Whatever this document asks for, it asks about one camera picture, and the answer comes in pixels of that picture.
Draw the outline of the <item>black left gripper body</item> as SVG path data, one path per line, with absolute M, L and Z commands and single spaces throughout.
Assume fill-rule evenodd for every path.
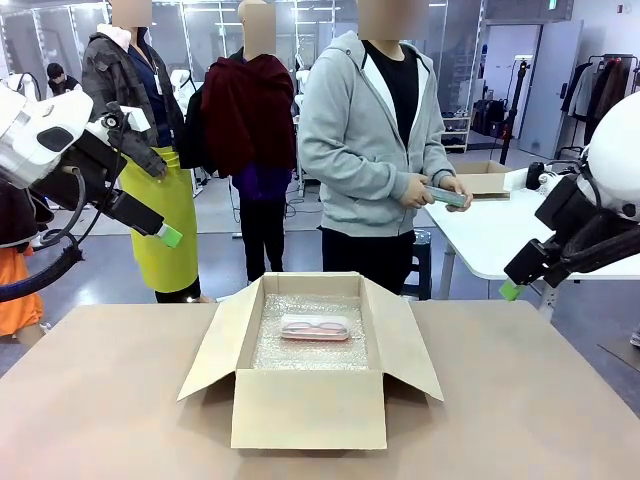
M 156 236 L 164 223 L 162 215 L 119 189 L 109 194 L 103 213 L 143 236 Z

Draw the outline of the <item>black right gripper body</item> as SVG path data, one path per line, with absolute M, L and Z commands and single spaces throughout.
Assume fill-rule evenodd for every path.
M 553 248 L 532 239 L 505 266 L 504 273 L 515 285 L 527 286 L 545 274 L 553 255 Z

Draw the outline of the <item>person's left hand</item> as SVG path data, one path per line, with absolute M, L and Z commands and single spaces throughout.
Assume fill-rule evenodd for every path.
M 446 209 L 450 212 L 464 212 L 471 206 L 473 195 L 465 188 L 461 181 L 451 175 L 444 176 L 439 183 L 439 187 L 443 190 L 454 192 L 459 196 L 464 196 L 465 200 L 461 206 L 447 204 Z

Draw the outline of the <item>person's right hand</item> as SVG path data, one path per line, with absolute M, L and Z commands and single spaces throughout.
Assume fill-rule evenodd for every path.
M 419 209 L 435 202 L 427 187 L 430 179 L 422 174 L 411 174 L 408 186 L 401 196 L 400 203 L 407 209 Z

